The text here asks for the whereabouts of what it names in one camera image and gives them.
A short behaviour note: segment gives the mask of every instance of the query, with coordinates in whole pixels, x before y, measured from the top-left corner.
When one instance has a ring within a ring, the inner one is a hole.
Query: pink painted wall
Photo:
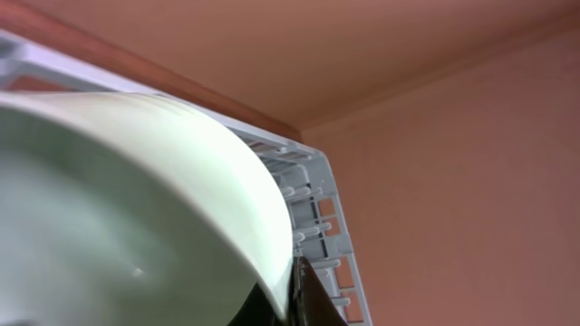
[[[580,325],[580,29],[304,138],[375,325]]]

